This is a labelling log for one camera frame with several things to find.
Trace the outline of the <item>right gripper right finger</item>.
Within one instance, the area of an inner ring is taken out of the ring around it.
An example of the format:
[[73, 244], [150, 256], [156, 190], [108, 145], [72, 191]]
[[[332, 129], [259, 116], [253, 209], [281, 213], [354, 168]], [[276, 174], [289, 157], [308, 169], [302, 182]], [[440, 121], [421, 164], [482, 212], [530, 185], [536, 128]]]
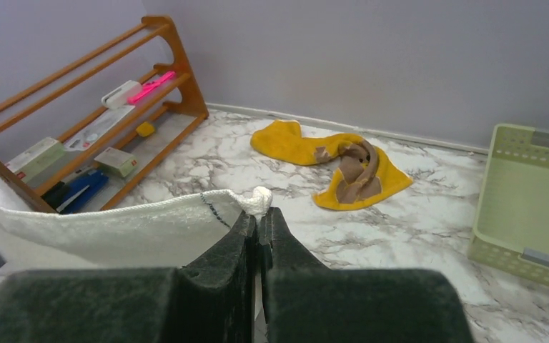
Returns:
[[272, 207], [258, 226], [270, 342], [472, 342], [458, 293], [430, 269], [330, 269]]

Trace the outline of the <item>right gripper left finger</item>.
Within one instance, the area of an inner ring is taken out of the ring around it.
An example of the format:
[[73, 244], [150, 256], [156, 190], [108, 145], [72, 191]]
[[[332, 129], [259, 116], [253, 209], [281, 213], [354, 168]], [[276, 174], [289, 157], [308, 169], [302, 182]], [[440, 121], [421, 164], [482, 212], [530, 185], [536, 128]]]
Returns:
[[0, 285], [0, 342], [252, 342], [256, 228], [240, 214], [180, 268], [13, 274]]

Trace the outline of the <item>white cream towel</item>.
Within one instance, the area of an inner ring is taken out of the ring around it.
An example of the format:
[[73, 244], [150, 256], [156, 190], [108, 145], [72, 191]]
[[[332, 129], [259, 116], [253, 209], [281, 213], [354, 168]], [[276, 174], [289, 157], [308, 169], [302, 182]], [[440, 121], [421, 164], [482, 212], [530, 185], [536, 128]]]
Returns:
[[0, 177], [0, 255], [15, 270], [180, 267], [223, 238], [240, 214], [261, 217], [272, 193], [228, 189], [81, 214], [34, 212]]

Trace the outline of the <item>yellow brown towel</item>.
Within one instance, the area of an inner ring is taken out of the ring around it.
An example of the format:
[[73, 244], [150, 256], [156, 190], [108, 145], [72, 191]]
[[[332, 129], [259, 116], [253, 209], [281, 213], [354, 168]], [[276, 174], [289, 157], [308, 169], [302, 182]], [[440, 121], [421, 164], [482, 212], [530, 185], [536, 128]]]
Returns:
[[368, 208], [413, 184], [381, 148], [357, 134], [308, 137], [302, 134], [298, 121], [278, 119], [256, 131], [250, 145], [269, 158], [300, 166], [315, 166], [338, 159], [340, 162], [329, 186], [313, 196], [314, 203], [324, 209], [354, 211]]

